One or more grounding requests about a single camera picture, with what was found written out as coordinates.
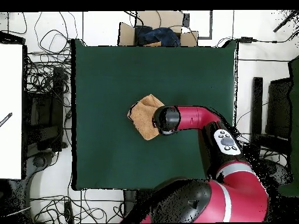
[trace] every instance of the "towel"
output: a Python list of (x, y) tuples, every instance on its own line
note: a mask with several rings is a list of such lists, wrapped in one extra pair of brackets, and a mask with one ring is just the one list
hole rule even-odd
[(162, 106), (164, 104), (150, 94), (134, 104), (128, 112), (128, 118), (147, 141), (159, 135), (158, 129), (152, 123), (152, 117), (156, 109)]

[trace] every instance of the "cloth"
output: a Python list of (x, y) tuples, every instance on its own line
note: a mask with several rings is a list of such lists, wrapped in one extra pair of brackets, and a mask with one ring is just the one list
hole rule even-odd
[(152, 123), (152, 116), (156, 109), (162, 106), (164, 104), (150, 94), (134, 104), (128, 112), (128, 118), (145, 140), (149, 141), (159, 135), (158, 129)]
[(139, 46), (161, 42), (163, 47), (180, 47), (180, 40), (172, 29), (160, 27), (152, 29), (148, 26), (136, 26), (135, 36)]

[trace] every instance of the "green tablecloth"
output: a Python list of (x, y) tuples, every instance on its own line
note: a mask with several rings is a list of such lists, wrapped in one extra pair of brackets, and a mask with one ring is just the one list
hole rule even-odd
[(213, 107), (232, 123), (235, 47), (85, 47), (75, 40), (76, 189), (204, 179), (196, 130), (146, 141), (127, 113), (153, 94), (165, 105)]

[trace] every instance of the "white panel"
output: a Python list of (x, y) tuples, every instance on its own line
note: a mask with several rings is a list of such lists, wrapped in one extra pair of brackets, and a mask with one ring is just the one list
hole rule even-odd
[(21, 179), (22, 46), (0, 44), (0, 179)]

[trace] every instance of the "red robot arm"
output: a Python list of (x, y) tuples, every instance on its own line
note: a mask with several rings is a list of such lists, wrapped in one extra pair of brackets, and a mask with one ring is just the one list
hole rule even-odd
[(167, 195), (153, 204), (151, 213), (139, 222), (262, 222), (265, 219), (267, 192), (223, 118), (205, 107), (164, 106), (155, 112), (153, 122), (164, 135), (197, 129), (204, 171), (210, 179), (188, 180), (175, 189), (165, 190)]

